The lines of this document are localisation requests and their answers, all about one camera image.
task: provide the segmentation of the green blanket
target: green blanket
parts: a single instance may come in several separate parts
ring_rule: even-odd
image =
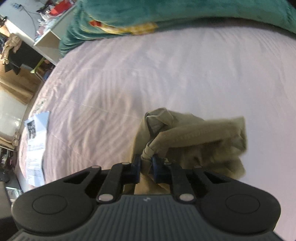
[[[287,0],[78,0],[60,41],[64,56],[85,40],[147,34],[198,18],[234,17],[296,33],[296,9]]]

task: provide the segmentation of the clothing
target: clothing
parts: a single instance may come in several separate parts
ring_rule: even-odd
[[[14,53],[12,49],[9,51],[9,63],[5,65],[5,72],[13,70],[15,74],[19,74],[22,64],[34,69],[42,58],[43,57],[41,54],[39,54],[25,42],[22,42],[16,53]]]
[[[141,182],[135,193],[166,193],[167,185],[148,178],[151,160],[158,154],[165,162],[176,162],[183,169],[205,169],[238,179],[245,173],[239,155],[247,148],[244,118],[203,120],[159,108],[146,113],[136,137],[129,161],[141,154]]]
[[[9,56],[9,52],[11,49],[13,49],[13,52],[16,53],[17,50],[20,48],[22,44],[22,40],[20,39],[19,36],[15,35],[15,34],[11,34],[7,41],[4,44],[3,50],[2,50],[2,56],[1,56],[1,60],[3,62],[3,64],[8,64],[8,56]]]

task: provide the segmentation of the khaki fabric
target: khaki fabric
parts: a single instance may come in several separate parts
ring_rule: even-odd
[[[243,117],[203,120],[159,108],[146,113],[134,139],[130,162],[141,154],[141,181],[136,194],[168,193],[167,185],[157,185],[149,177],[154,154],[184,169],[202,166],[238,179],[245,173],[239,155],[245,152],[247,139]]]

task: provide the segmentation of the bed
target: bed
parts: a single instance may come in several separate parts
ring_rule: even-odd
[[[122,162],[143,115],[244,116],[241,181],[281,204],[275,231],[296,237],[296,40],[276,27],[224,19],[143,36],[85,42],[53,70],[32,108],[50,111],[46,183]],[[26,129],[19,152],[25,176]]]

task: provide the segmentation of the circular cap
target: circular cap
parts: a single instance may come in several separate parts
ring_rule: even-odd
[[[40,214],[56,214],[67,206],[67,200],[59,195],[44,195],[33,202],[33,208]]]
[[[194,199],[194,196],[190,193],[183,193],[179,196],[179,199],[184,202],[190,202]]]
[[[253,213],[260,207],[257,198],[247,194],[236,194],[226,199],[226,206],[233,212],[248,214]]]
[[[111,200],[113,200],[113,195],[111,194],[108,194],[108,193],[105,193],[105,194],[101,194],[98,199],[101,201],[101,202],[109,202]]]

